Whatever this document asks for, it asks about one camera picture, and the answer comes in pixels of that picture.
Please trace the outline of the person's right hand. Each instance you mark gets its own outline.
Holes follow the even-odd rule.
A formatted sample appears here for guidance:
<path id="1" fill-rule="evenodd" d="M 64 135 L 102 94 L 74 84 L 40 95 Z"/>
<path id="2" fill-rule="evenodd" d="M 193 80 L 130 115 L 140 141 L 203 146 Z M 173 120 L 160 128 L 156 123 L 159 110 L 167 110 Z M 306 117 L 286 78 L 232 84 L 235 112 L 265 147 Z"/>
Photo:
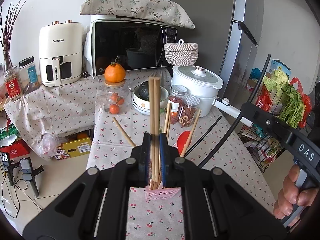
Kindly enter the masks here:
<path id="1" fill-rule="evenodd" d="M 278 193 L 278 199 L 274 204 L 273 214 L 277 219 L 284 219 L 291 215 L 293 205 L 306 207 L 311 206 L 316 198 L 319 188 L 311 188 L 304 191 L 299 191 L 295 182 L 298 179 L 300 168 L 298 165 L 293 165 L 288 175 L 284 178 L 283 188 Z"/>

